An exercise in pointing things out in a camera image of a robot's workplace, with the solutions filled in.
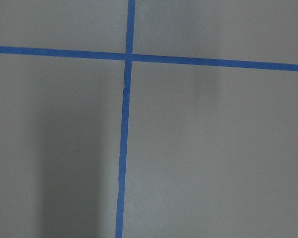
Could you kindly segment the blue tape line lengthwise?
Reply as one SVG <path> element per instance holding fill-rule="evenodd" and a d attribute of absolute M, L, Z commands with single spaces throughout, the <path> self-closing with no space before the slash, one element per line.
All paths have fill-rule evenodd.
<path fill-rule="evenodd" d="M 115 238 L 123 237 L 135 8 L 136 8 L 136 1 L 129 0 L 128 12 L 127 12 L 126 47 L 125 47 L 125 62 L 124 62 L 124 89 L 123 89 L 123 97 L 122 97 L 121 137 L 120 137 L 120 154 L 119 154 L 119 170 L 118 170 L 118 197 L 117 197 L 117 204 L 116 204 Z"/>

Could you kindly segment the blue tape line crosswise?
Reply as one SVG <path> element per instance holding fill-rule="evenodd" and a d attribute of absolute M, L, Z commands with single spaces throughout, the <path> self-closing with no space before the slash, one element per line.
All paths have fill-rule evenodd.
<path fill-rule="evenodd" d="M 12 46 L 0 46 L 0 54 L 34 55 L 34 56 L 47 56 L 47 57 L 102 59 L 102 60 L 106 59 L 106 60 L 121 60 L 121 61 L 131 60 L 136 62 L 220 66 L 220 67 L 251 68 L 251 69 L 266 69 L 266 70 L 298 72 L 298 64 L 245 61 L 245 60 L 188 58 L 188 57 L 155 56 L 155 55 L 139 55 L 139 54 L 133 54 L 132 56 L 128 56 L 123 53 L 59 50 L 59 49 L 12 47 Z"/>

